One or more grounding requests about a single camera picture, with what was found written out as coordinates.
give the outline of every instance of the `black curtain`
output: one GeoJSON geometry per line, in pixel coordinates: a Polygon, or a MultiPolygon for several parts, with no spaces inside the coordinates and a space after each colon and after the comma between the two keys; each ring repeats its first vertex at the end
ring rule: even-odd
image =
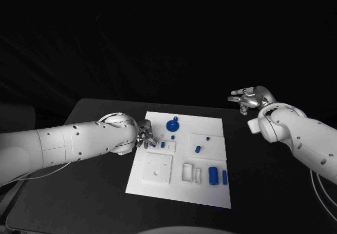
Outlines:
{"type": "Polygon", "coordinates": [[[336,9],[22,4],[0,14],[0,100],[32,104],[45,125],[82,98],[239,109],[226,97],[256,85],[334,125],[336,9]]]}

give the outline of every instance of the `small blue piece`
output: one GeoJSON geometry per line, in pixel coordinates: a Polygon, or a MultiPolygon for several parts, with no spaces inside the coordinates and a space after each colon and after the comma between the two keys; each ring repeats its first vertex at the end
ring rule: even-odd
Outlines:
{"type": "Polygon", "coordinates": [[[226,171],[223,171],[223,185],[228,185],[228,181],[226,181],[226,171]]]}
{"type": "Polygon", "coordinates": [[[219,177],[218,177],[218,168],[216,167],[209,168],[209,184],[219,185],[219,177]]]}
{"type": "Polygon", "coordinates": [[[177,117],[174,117],[173,120],[167,122],[167,130],[170,132],[176,132],[177,129],[179,129],[179,123],[177,123],[177,117]]]}
{"type": "Polygon", "coordinates": [[[200,148],[202,148],[200,146],[196,147],[196,153],[200,152],[200,148]]]}

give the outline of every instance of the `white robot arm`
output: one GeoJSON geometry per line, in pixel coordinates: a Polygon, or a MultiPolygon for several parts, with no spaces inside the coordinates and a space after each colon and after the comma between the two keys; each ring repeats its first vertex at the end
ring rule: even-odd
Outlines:
{"type": "Polygon", "coordinates": [[[105,122],[0,134],[0,186],[36,170],[81,161],[107,152],[124,155],[144,143],[157,145],[151,122],[115,113],[105,122]]]}
{"type": "Polygon", "coordinates": [[[298,108],[277,102],[264,86],[232,91],[231,94],[244,94],[228,98],[239,103],[244,115],[249,108],[259,108],[258,118],[248,121],[252,133],[262,133],[271,143],[285,143],[295,158],[337,184],[337,130],[310,119],[298,108]]]}

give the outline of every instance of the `table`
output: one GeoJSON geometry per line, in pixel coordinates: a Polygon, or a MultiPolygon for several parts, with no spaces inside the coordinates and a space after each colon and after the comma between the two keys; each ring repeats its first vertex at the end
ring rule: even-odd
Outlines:
{"type": "MultiPolygon", "coordinates": [[[[7,216],[7,226],[52,234],[134,234],[167,226],[199,226],[235,233],[331,233],[337,225],[313,192],[310,170],[281,142],[254,135],[239,110],[82,99],[65,124],[97,121],[124,112],[144,119],[146,112],[223,119],[232,209],[125,193],[136,149],[69,164],[55,174],[26,183],[7,216]]],[[[62,165],[33,173],[40,176],[62,165]]]]}

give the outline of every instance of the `black table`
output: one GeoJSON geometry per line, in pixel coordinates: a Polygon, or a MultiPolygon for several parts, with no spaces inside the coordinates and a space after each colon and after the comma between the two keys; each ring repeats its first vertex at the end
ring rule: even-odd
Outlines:
{"type": "Polygon", "coordinates": [[[124,156],[108,153],[30,180],[7,216],[9,228],[52,234],[134,234],[167,226],[236,233],[337,230],[313,192],[308,168],[285,144],[251,134],[246,122],[258,111],[244,116],[231,109],[82,99],[65,124],[97,121],[114,112],[144,119],[147,111],[223,119],[232,209],[127,194],[134,148],[124,156]]]}

